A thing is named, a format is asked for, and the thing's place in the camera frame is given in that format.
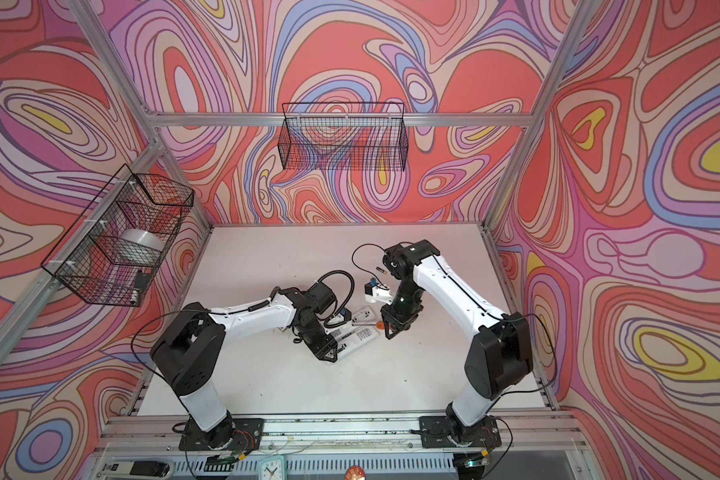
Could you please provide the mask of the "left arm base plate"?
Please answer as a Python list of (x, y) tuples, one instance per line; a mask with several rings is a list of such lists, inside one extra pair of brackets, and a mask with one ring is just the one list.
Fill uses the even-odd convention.
[(227, 418), (203, 431), (193, 418), (189, 418), (179, 443), (181, 451), (232, 451), (250, 453), (258, 450), (264, 430), (263, 418)]

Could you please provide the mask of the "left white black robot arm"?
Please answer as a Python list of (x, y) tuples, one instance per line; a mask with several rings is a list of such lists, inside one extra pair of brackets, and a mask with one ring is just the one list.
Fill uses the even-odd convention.
[(324, 283), (307, 290), (276, 287), (263, 300), (218, 309), (195, 302), (183, 307), (151, 347), (150, 358), (189, 415), (180, 448), (227, 450), (239, 436), (243, 450), (260, 441), (251, 427), (233, 419), (223, 405), (212, 375), (225, 344), (252, 335), (291, 328), (319, 361), (338, 360), (338, 342), (319, 316), (336, 302)]

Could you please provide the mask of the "small white clock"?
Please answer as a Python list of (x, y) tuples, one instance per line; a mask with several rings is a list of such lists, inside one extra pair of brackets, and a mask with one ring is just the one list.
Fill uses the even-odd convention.
[(273, 455), (257, 461), (258, 480), (286, 480), (287, 459), (282, 455)]

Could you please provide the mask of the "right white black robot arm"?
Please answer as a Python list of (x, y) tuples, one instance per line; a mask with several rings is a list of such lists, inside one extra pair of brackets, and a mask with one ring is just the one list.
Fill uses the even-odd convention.
[(407, 331), (423, 311), (429, 294), (470, 341), (464, 362), (467, 384), (449, 403), (438, 428), (420, 419), (420, 436), (431, 444), (443, 438), (456, 445), (487, 428), (488, 413), (506, 389), (533, 369), (530, 326), (520, 313), (491, 304), (450, 267), (431, 242), (398, 243), (384, 250), (382, 263), (399, 281), (394, 296), (380, 309), (384, 335), (391, 340)]

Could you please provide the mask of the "black white device on rail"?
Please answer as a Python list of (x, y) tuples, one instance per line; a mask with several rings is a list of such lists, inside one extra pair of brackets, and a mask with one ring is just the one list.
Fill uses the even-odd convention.
[(105, 463), (96, 473), (97, 479), (169, 479), (175, 467), (171, 462), (157, 460), (116, 461)]

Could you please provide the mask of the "white tape roll in basket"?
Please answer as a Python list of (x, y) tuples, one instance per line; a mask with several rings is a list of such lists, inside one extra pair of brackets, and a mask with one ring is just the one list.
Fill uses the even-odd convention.
[(141, 229), (125, 230), (115, 243), (115, 253), (127, 265), (153, 266), (163, 250), (165, 242), (155, 234)]

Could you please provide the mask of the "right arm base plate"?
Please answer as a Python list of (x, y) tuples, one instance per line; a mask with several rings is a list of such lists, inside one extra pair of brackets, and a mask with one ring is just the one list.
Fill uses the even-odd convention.
[(421, 416), (412, 433), (418, 435), (424, 448), (480, 448), (492, 451), (502, 445), (497, 420), (485, 416), (472, 426), (463, 426), (453, 417)]

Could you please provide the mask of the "orange handled screwdriver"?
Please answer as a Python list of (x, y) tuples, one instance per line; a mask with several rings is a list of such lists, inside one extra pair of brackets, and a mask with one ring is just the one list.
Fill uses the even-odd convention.
[(381, 331), (383, 331), (384, 328), (385, 328), (382, 322), (375, 322), (375, 323), (354, 323), (352, 326), (353, 326), (354, 328), (364, 328), (364, 327), (368, 327), (368, 328), (372, 328), (372, 329), (376, 329), (376, 330), (381, 330)]

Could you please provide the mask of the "red round button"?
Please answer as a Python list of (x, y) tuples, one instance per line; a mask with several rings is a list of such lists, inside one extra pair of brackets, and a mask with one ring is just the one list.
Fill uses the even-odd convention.
[(350, 466), (343, 477), (344, 480), (366, 480), (367, 476), (365, 471), (358, 465)]

